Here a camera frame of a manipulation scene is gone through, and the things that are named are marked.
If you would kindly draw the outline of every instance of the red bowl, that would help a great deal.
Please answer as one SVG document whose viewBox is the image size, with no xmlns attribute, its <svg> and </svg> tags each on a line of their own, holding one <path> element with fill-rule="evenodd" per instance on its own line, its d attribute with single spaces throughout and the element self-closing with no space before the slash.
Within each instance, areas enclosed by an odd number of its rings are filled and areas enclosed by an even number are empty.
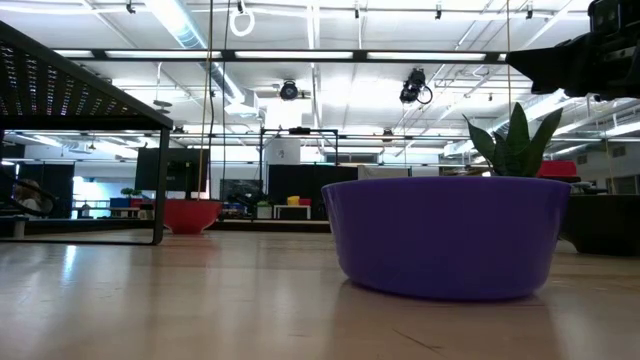
<svg viewBox="0 0 640 360">
<path fill-rule="evenodd" d="M 164 224 L 174 234 L 197 235 L 213 225 L 221 211 L 219 201 L 167 199 Z"/>
</svg>

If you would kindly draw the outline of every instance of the green leaf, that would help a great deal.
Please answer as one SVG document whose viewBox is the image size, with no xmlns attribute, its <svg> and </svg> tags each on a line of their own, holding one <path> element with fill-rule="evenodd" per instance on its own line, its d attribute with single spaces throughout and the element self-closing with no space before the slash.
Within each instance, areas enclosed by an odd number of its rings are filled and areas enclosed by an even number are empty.
<svg viewBox="0 0 640 360">
<path fill-rule="evenodd" d="M 531 139 L 531 143 L 523 150 L 523 152 L 526 153 L 518 155 L 521 161 L 526 160 L 524 176 L 534 177 L 538 174 L 540 165 L 542 165 L 544 150 L 546 149 L 549 140 L 551 140 L 553 133 L 556 132 L 556 129 L 560 124 L 560 119 L 562 119 L 562 110 L 563 109 L 560 108 L 542 120 L 538 131 L 534 135 L 533 139 Z"/>
<path fill-rule="evenodd" d="M 500 159 L 503 167 L 503 176 L 522 176 L 522 167 L 507 141 L 498 133 L 493 133 L 496 138 L 496 159 Z"/>
<path fill-rule="evenodd" d="M 529 146 L 529 123 L 527 115 L 520 103 L 516 103 L 513 114 L 509 120 L 509 134 L 507 135 L 507 144 L 514 153 L 519 153 Z"/>
<path fill-rule="evenodd" d="M 471 137 L 471 141 L 473 142 L 476 150 L 478 150 L 478 152 L 482 154 L 485 159 L 493 163 L 495 144 L 493 143 L 491 135 L 489 135 L 486 131 L 471 125 L 471 121 L 469 121 L 466 116 L 464 116 L 464 119 L 467 120 L 467 125 L 469 126 L 469 136 Z"/>
</svg>

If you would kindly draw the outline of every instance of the metal mesh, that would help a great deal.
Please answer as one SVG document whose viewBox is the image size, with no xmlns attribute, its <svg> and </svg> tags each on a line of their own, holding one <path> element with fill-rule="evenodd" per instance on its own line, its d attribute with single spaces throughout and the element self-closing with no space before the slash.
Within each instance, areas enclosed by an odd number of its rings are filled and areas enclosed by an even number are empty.
<svg viewBox="0 0 640 360">
<path fill-rule="evenodd" d="M 136 116 L 122 102 L 0 40 L 0 114 Z"/>
</svg>

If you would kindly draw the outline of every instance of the snake plant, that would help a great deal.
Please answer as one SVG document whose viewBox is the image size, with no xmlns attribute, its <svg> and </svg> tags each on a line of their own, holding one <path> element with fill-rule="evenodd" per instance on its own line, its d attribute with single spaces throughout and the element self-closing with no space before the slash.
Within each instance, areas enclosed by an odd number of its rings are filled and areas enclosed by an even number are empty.
<svg viewBox="0 0 640 360">
<path fill-rule="evenodd" d="M 535 177 L 542 165 L 544 150 L 560 124 L 562 108 L 547 115 L 536 134 L 530 138 L 527 115 L 522 106 L 516 103 L 509 119 L 506 138 L 494 132 L 495 143 L 491 135 L 473 126 L 466 116 L 464 118 L 467 120 L 473 145 L 487 160 L 494 174 Z"/>
</svg>

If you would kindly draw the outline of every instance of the purple bowl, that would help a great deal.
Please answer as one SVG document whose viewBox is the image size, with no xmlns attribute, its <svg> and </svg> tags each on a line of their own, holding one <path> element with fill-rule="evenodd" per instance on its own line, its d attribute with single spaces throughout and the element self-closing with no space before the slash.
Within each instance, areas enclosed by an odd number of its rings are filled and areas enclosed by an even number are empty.
<svg viewBox="0 0 640 360">
<path fill-rule="evenodd" d="M 423 177 L 322 189 L 340 266 L 356 283 L 450 300 L 540 288 L 568 184 L 532 178 Z"/>
</svg>

